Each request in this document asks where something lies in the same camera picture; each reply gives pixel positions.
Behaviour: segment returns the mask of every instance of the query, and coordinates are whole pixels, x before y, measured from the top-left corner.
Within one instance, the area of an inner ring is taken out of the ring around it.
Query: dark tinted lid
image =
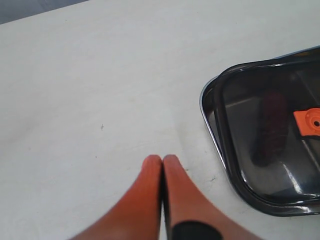
[[[269,214],[319,213],[320,137],[303,136],[294,115],[319,109],[318,55],[237,65],[214,82],[220,147],[235,189]],[[320,130],[320,121],[312,123]]]

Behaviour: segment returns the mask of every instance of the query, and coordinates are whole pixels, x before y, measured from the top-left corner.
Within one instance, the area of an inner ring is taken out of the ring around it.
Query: orange tab
[[[320,136],[320,108],[293,112],[302,136]]]

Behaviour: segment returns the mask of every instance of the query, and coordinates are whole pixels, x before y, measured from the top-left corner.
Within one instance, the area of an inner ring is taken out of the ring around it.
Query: orange plastic piece
[[[188,177],[175,155],[163,159],[163,168],[169,208],[166,222],[171,230],[183,222],[198,222],[217,230],[224,240],[260,239],[212,205]]]
[[[320,136],[320,108],[293,112],[302,136]]]
[[[96,223],[72,240],[157,240],[161,219],[162,160],[148,156],[131,188]]]

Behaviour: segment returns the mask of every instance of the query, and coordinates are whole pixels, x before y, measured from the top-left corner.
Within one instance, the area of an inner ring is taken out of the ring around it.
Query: white surface
[[[174,153],[255,234],[319,239],[320,216],[269,216],[236,195],[199,108],[227,67],[318,45],[319,13],[318,0],[91,0],[0,25],[0,238],[69,238],[146,155]]]

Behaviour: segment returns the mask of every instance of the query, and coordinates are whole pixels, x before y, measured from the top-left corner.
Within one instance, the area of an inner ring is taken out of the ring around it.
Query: white table surface
[[[227,67],[319,45],[319,13],[319,0],[90,0],[0,25],[0,238],[70,238],[145,156],[173,153],[258,236],[319,239],[319,215],[270,216],[237,196],[199,108]]]

